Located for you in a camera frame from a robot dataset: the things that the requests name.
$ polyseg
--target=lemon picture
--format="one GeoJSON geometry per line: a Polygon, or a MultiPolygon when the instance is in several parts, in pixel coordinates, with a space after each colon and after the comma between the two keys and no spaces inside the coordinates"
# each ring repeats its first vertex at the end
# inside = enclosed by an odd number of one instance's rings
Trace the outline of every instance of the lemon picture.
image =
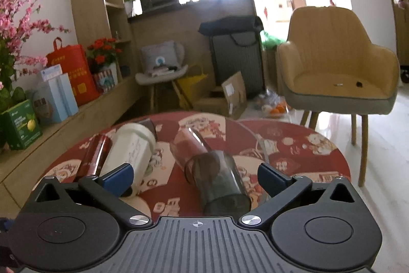
{"type": "Polygon", "coordinates": [[[34,119],[29,120],[27,123],[27,128],[28,128],[28,131],[33,132],[34,129],[36,128],[36,121],[34,119]]]}

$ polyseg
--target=plant with orange flower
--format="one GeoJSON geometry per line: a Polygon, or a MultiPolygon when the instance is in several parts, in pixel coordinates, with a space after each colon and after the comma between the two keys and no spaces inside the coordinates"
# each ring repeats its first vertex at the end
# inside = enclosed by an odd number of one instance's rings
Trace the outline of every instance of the plant with orange flower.
{"type": "Polygon", "coordinates": [[[103,67],[107,67],[117,60],[120,49],[115,48],[116,39],[106,37],[96,40],[88,47],[88,63],[92,73],[98,73],[103,67]]]}

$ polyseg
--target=black countertop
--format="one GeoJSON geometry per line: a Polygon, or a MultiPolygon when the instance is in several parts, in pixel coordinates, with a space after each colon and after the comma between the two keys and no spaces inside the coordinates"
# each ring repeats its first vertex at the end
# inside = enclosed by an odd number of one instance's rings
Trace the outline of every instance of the black countertop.
{"type": "Polygon", "coordinates": [[[162,8],[157,8],[154,10],[151,10],[149,12],[145,12],[143,14],[140,15],[136,15],[133,16],[131,18],[128,18],[128,22],[131,24],[132,22],[138,21],[138,20],[142,20],[148,17],[152,17],[161,13],[166,13],[166,12],[172,12],[172,11],[178,11],[178,10],[183,10],[184,8],[188,8],[190,6],[195,6],[198,4],[212,4],[212,3],[216,3],[216,2],[220,2],[222,0],[199,0],[197,2],[187,2],[186,4],[172,4],[172,5],[168,5],[168,6],[164,6],[162,8]]]}

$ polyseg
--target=white flower pot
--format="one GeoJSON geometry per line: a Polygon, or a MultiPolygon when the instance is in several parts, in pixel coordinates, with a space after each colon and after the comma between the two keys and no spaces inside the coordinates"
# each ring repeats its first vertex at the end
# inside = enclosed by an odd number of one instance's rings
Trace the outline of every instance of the white flower pot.
{"type": "Polygon", "coordinates": [[[101,70],[102,71],[111,70],[112,77],[114,77],[114,83],[115,83],[115,85],[118,85],[118,73],[117,73],[117,64],[116,63],[112,63],[109,66],[104,66],[101,70]]]}
{"type": "Polygon", "coordinates": [[[133,15],[133,1],[125,2],[125,12],[128,18],[131,18],[133,15]]]}

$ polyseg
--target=floor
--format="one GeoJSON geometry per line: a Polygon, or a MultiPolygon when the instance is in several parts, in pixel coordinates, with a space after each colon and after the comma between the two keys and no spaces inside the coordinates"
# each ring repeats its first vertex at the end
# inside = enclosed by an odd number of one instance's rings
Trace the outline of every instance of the floor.
{"type": "MultiPolygon", "coordinates": [[[[251,105],[241,118],[261,117],[251,105]]],[[[299,124],[302,111],[282,121],[299,124]]],[[[345,156],[352,184],[381,228],[382,247],[373,269],[377,273],[409,272],[409,84],[400,88],[395,107],[387,116],[369,116],[369,151],[365,185],[358,188],[361,126],[357,145],[351,145],[349,115],[321,113],[316,131],[329,138],[345,156]]]]}

